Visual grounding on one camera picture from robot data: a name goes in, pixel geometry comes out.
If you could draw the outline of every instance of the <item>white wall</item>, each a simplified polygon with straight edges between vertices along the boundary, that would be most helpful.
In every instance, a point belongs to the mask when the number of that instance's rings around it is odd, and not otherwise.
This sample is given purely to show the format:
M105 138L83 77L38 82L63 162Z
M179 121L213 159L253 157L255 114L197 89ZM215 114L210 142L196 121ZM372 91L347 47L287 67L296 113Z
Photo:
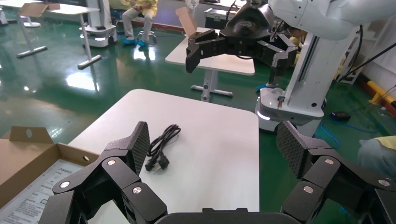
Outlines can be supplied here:
M381 28L383 22L375 23L369 29ZM390 18L388 28L384 31L382 38L377 43L377 47L373 49L370 57L381 52L385 48L396 42L396 16ZM374 44L372 41L364 41L362 44L362 53L367 54L368 49ZM388 90L396 85L396 47L389 50L373 62L369 63L362 70L368 78L380 85L384 90ZM396 98L396 91L391 93Z

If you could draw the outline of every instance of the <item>cardboard box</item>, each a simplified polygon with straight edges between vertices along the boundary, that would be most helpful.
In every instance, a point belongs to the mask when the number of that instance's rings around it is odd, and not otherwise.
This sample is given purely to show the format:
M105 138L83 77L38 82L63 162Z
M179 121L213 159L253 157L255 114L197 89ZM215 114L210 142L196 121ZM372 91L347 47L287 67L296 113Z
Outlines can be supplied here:
M25 3L19 10L19 15L30 16L30 17L40 17L45 10L58 10L61 9L59 3L48 3L48 2L35 2L35 3Z
M44 127L12 127L9 139L0 139L0 208L57 160L87 166L98 157L83 149L54 144Z
M179 17L183 29L188 37L192 37L197 33L197 24L195 23L194 17L192 17L192 14L187 7L176 9L176 15Z

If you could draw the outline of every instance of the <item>silver bolt head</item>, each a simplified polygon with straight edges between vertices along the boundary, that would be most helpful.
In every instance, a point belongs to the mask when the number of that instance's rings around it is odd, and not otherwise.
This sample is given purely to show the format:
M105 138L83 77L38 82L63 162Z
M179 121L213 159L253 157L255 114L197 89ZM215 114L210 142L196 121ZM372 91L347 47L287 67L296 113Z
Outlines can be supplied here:
M69 184L70 184L70 181L65 181L65 182L61 183L60 187L61 187L61 188L65 188L65 187L67 187Z
M305 186L304 187L304 191L307 192L308 194L312 194L313 193L313 188L311 188L310 186Z
M139 194L141 192L141 187L136 187L132 190L134 194Z
M328 164L332 165L332 164L334 164L334 161L333 161L333 160L330 160L330 159L326 159L326 160L325 160L325 163L328 163Z
M386 180L378 180L378 182L382 185L384 185L385 187L388 187L390 185L390 183Z
M110 160L109 162L107 162L107 164L111 166L111 165L115 164L115 161L114 160Z

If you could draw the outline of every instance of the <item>green floor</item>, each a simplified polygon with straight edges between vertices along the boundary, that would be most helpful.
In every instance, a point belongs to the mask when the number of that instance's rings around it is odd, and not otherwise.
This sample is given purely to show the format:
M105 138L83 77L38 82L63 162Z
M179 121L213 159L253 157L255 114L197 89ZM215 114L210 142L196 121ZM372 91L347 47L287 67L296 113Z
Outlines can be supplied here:
M15 57L27 50L19 26L0 27L0 135L12 125L44 126L54 141L68 143L127 92L137 88L200 99L200 92L190 90L190 86L202 84L204 71L196 69L194 74L187 74L183 66L165 62L165 57L184 38L181 33L157 30L158 44L144 52L120 42L106 49L93 49L92 54L101 54L103 59L78 70L77 64L86 60L79 26L45 19L40 22L42 27L29 29L28 34L34 46L46 45L48 50L23 59ZM269 77L269 67L257 65L255 69L256 75L250 77L220 73L218 88L232 91L234 97L212 95L211 102L253 111L255 88ZM282 87L290 76L291 72L282 78ZM352 111L365 105L369 98L357 85L333 84L327 94L325 114ZM337 151L354 162L360 139L396 133L393 117L377 107L365 112L382 124L379 133L326 124L340 142ZM360 112L353 114L350 124L372 128ZM316 136L335 145L320 128ZM260 210L279 211L296 183L276 148L275 135L260 132ZM339 208L338 204L327 202L316 223L356 223Z

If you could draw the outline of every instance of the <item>black cable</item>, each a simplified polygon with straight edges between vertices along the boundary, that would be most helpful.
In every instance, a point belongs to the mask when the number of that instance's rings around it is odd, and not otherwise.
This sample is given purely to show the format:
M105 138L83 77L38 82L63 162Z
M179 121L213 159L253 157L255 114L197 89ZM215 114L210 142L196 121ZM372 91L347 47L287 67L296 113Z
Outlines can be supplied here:
M390 45L389 47L387 47L385 50L381 51L380 53L376 54L374 57L370 58L369 60L367 60L365 63L359 65L357 68L355 68L354 70L346 73L343 77L341 77L341 79L339 80L339 82L341 82L345 77L349 76L350 74L354 73L355 71L357 71L358 69L360 69L361 67L365 66L366 64L372 62L373 60L375 60L376 58L378 58L379 56L383 55L384 53L386 53L387 51L389 51L390 49L394 48L396 46L396 43Z
M363 42L363 26L360 25L360 38L359 38L359 46L358 46L358 50L356 51L356 55L355 55L355 59L354 62L352 62L351 67L349 68L349 70L346 72L346 74L348 74L351 70L352 67L354 66L354 64L356 63L356 60L358 59L359 53L360 53L360 49L361 49L361 43Z
M151 159L149 159L145 165L147 171L152 170L157 161L162 169L165 169L168 166L169 160L163 154L163 148L165 147L166 143L179 134L180 131L181 128L178 125L170 125L165 129L161 136L154 139L150 143L147 156L151 157Z
M276 35L276 33L279 31L279 28L281 27L281 25L284 23L284 21L282 20L281 23L278 25L278 27L275 29L274 35L272 35L271 39L273 39Z
M228 16L230 15L231 9L233 8L233 6L236 7L235 3L236 3L236 0L231 4L230 8L228 9L228 12L227 12L227 15L226 15L226 24L225 24L224 27L227 26L227 23L228 23Z

